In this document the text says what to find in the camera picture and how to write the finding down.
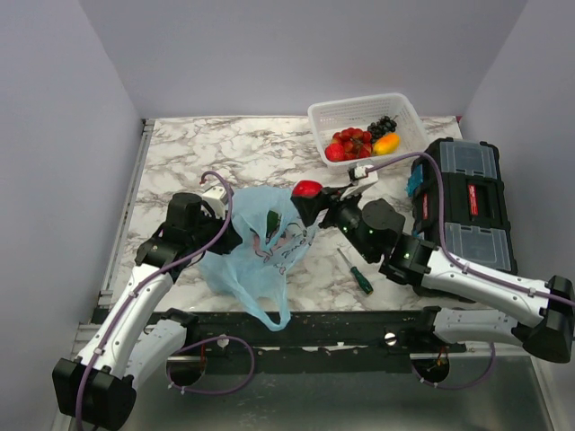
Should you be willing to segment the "red fake pomegranate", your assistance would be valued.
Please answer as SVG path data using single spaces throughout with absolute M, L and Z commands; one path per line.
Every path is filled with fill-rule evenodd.
M 321 183 L 314 180 L 301 180 L 293 188 L 293 198 L 315 198 L 322 190 Z

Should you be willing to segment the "blue plastic bag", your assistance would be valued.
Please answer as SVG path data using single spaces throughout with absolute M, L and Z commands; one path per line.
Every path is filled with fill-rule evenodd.
M 209 252 L 199 271 L 210 290 L 232 295 L 268 330 L 288 325 L 287 274 L 311 247 L 318 225 L 305 227 L 290 200 L 291 190 L 270 186 L 239 189 L 233 196 L 232 224 L 243 243 L 230 254 Z M 269 211 L 280 215 L 278 230 L 266 235 Z

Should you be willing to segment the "orange yellow fake fruit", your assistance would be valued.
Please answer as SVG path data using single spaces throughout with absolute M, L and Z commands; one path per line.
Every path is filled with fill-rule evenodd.
M 401 143 L 401 138 L 396 133 L 388 133 L 372 144 L 373 155 L 387 155 L 396 151 Z

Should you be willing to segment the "red fake fruit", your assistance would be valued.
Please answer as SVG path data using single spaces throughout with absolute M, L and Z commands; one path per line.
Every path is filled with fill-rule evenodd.
M 346 152 L 342 144 L 333 143 L 325 148 L 324 154 L 328 161 L 338 163 L 345 160 Z

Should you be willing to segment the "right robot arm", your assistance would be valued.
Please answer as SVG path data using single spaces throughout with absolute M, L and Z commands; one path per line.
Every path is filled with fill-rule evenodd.
M 574 288 L 565 277 L 547 280 L 517 277 L 474 264 L 443 251 L 434 242 L 404 232 L 405 218 L 384 199 L 358 202 L 351 186 L 297 183 L 291 201 L 305 225 L 337 228 L 368 264 L 377 264 L 399 285 L 418 286 L 461 296 L 491 307 L 474 329 L 459 339 L 521 346 L 552 363 L 571 360 L 574 335 Z

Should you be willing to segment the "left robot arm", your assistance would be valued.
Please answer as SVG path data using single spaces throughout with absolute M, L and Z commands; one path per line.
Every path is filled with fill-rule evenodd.
M 230 222 L 230 191 L 172 196 L 164 222 L 137 249 L 135 265 L 118 301 L 74 359 L 61 358 L 52 372 L 59 411 L 118 430 L 134 408 L 137 389 L 177 352 L 199 344 L 196 318 L 171 311 L 145 332 L 155 307 L 197 256 L 227 254 L 241 243 Z

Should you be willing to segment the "green fake fruit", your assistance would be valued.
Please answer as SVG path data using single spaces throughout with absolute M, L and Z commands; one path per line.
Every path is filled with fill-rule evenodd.
M 266 235 L 271 237 L 279 228 L 280 215 L 275 211 L 269 211 L 266 218 Z

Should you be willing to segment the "dark fake grape bunch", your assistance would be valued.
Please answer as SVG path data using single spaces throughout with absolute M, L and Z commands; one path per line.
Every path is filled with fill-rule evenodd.
M 367 127 L 367 132 L 371 134 L 373 140 L 377 140 L 388 133 L 393 133 L 397 128 L 397 123 L 393 118 L 383 116 L 377 122 L 372 122 Z

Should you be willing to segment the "white plastic basket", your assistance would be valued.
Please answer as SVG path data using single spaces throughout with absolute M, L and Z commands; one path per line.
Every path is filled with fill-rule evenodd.
M 380 163 L 429 143 L 413 105 L 398 92 L 319 102 L 307 114 L 317 152 L 332 171 Z

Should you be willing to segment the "black toolbox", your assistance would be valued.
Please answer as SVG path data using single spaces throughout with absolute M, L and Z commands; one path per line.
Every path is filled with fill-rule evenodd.
M 448 251 L 516 275 L 518 264 L 512 247 L 498 148 L 483 141 L 447 137 L 433 141 L 425 153 L 437 163 L 443 181 Z M 438 181 L 427 159 L 419 157 L 412 163 L 406 191 L 413 205 L 413 234 L 439 243 Z

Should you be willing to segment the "green handled screwdriver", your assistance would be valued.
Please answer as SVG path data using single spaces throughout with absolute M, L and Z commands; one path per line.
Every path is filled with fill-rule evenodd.
M 346 265 L 349 268 L 349 272 L 352 275 L 353 279 L 355 280 L 357 286 L 359 287 L 359 289 L 365 294 L 365 295 L 371 295 L 374 292 L 374 289 L 371 285 L 371 283 L 367 280 L 367 278 L 359 271 L 358 267 L 355 266 L 349 259 L 348 257 L 345 255 L 345 253 L 338 248 L 337 252 L 340 254 L 341 258 L 343 259 L 343 261 L 346 263 Z

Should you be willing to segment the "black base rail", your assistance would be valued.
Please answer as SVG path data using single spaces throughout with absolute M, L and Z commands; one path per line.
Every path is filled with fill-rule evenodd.
M 436 307 L 422 311 L 294 312 L 287 327 L 268 330 L 245 312 L 154 312 L 150 325 L 173 317 L 188 327 L 187 343 L 222 334 L 245 340 L 206 349 L 208 373 L 239 374 L 249 364 L 265 374 L 411 372 L 411 356 L 435 357 L 440 351 L 464 353 L 433 333 Z

